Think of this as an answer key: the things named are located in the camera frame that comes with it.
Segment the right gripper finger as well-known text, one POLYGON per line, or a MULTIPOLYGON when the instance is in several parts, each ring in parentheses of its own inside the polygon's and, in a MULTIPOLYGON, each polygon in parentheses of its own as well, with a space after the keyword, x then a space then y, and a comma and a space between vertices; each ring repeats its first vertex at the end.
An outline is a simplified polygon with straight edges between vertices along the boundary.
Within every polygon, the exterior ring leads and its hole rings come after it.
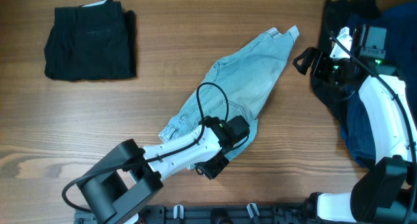
POLYGON ((312 64, 312 58, 302 58, 297 57, 293 60, 293 66, 297 69, 297 71, 302 74, 306 75, 308 68, 312 64))
POLYGON ((303 63, 310 63, 314 60, 318 53, 318 49, 314 47, 309 47, 305 49, 299 56, 294 58, 293 62, 298 63, 299 61, 302 61, 303 63))

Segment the light blue denim shorts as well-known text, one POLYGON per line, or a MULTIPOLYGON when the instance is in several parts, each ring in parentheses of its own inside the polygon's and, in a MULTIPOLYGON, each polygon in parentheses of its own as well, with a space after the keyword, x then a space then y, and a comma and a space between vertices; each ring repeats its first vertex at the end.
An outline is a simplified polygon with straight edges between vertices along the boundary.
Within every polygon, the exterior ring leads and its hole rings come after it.
POLYGON ((239 148, 226 154, 235 159, 255 139, 260 114, 269 94, 283 72, 299 36, 297 26, 286 33, 275 27, 261 33, 232 55, 218 59, 207 72, 203 87, 194 91, 180 111, 160 132, 163 142, 194 130, 202 116, 230 120, 241 115, 250 126, 250 134, 239 148))

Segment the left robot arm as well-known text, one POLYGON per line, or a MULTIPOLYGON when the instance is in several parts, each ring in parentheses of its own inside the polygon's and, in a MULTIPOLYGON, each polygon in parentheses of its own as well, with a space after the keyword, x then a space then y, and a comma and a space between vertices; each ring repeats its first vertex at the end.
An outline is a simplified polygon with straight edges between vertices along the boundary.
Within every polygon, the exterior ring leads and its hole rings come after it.
POLYGON ((247 138, 250 126, 239 115, 204 123, 172 141, 138 147, 132 139, 117 145, 77 183, 98 223, 125 223, 163 187, 163 181, 190 165, 209 179, 229 163, 225 155, 247 138))

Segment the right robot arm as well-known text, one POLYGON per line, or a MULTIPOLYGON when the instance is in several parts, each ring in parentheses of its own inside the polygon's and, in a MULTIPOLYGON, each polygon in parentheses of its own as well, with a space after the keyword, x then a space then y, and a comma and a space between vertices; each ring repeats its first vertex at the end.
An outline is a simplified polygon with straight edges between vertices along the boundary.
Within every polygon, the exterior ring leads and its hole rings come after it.
POLYGON ((307 48, 293 61, 299 73, 354 85, 369 118, 375 165, 349 193, 313 193, 306 219, 338 223, 416 222, 416 127, 397 63, 385 58, 387 30, 361 25, 331 35, 331 53, 307 48))

